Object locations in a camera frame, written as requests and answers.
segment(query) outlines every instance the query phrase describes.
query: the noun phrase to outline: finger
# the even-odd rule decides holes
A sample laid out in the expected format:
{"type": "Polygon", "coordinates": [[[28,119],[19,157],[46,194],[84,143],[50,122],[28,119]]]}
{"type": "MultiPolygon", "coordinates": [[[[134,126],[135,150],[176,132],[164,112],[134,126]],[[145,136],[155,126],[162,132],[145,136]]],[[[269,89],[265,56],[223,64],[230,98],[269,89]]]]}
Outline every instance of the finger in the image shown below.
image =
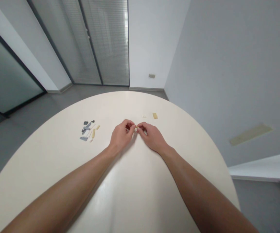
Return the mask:
{"type": "Polygon", "coordinates": [[[134,125],[134,122],[131,120],[125,119],[125,120],[123,120],[123,122],[121,124],[123,124],[124,126],[128,125],[130,127],[130,126],[134,125]]]}
{"type": "Polygon", "coordinates": [[[136,128],[136,125],[132,125],[130,127],[129,132],[127,133],[128,136],[132,137],[132,135],[134,134],[134,129],[136,128]]]}
{"type": "Polygon", "coordinates": [[[142,137],[143,140],[147,139],[147,135],[143,132],[143,130],[141,128],[137,129],[137,133],[140,134],[140,136],[142,137]]]}
{"type": "Polygon", "coordinates": [[[139,123],[137,126],[138,126],[139,128],[147,128],[148,125],[149,125],[149,124],[146,123],[146,122],[144,121],[144,122],[139,123]]]}

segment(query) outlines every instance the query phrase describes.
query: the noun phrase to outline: glass door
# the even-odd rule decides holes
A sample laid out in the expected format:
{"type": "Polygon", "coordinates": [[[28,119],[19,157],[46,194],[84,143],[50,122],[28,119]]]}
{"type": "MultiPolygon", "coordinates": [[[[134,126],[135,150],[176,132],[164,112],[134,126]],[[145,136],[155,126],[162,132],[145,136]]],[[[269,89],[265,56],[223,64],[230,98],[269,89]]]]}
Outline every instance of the glass door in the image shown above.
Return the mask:
{"type": "Polygon", "coordinates": [[[27,0],[74,84],[129,86],[127,0],[27,0]]]}
{"type": "Polygon", "coordinates": [[[0,37],[0,121],[45,93],[43,86],[0,37]]]}

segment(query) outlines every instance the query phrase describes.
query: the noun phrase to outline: hand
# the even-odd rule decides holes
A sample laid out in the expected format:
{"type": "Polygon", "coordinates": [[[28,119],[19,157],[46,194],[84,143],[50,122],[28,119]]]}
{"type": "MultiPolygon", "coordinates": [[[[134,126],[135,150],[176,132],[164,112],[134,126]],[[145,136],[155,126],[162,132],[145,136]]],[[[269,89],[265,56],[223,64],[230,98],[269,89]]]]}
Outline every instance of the hand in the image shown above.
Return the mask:
{"type": "Polygon", "coordinates": [[[137,129],[137,133],[140,134],[146,145],[152,150],[161,154],[164,149],[169,147],[157,127],[146,122],[142,122],[137,126],[139,127],[137,129]]]}
{"type": "Polygon", "coordinates": [[[131,141],[136,125],[131,120],[123,120],[112,133],[109,147],[113,147],[117,153],[121,152],[131,141]]]}

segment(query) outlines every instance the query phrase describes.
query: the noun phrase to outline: baseboard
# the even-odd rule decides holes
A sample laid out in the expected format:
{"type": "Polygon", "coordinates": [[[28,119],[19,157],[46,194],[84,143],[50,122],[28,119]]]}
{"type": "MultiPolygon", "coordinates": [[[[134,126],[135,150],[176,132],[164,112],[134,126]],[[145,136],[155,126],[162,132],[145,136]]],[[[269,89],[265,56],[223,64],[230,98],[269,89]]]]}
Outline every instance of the baseboard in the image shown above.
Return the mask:
{"type": "Polygon", "coordinates": [[[51,94],[61,94],[61,93],[65,92],[67,89],[69,89],[72,85],[73,85],[73,83],[69,83],[68,85],[64,86],[60,90],[47,90],[47,92],[51,93],[51,94]]]}
{"type": "Polygon", "coordinates": [[[231,175],[234,180],[249,180],[249,181],[263,181],[263,182],[280,182],[280,178],[269,178],[269,177],[255,177],[255,176],[238,176],[231,175]]]}
{"type": "Polygon", "coordinates": [[[130,91],[164,91],[163,88],[129,87],[130,91]]]}

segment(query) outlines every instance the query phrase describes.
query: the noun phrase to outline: forearm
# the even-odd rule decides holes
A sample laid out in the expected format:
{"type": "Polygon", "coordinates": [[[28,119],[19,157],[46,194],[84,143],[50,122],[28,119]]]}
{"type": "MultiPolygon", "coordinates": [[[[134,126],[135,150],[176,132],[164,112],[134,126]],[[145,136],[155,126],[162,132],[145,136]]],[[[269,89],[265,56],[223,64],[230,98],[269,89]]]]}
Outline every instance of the forearm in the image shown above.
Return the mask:
{"type": "Polygon", "coordinates": [[[172,147],[160,152],[201,232],[258,232],[243,214],[172,147]]]}
{"type": "Polygon", "coordinates": [[[26,207],[2,232],[60,232],[64,230],[115,159],[107,147],[66,175],[26,207]]]}

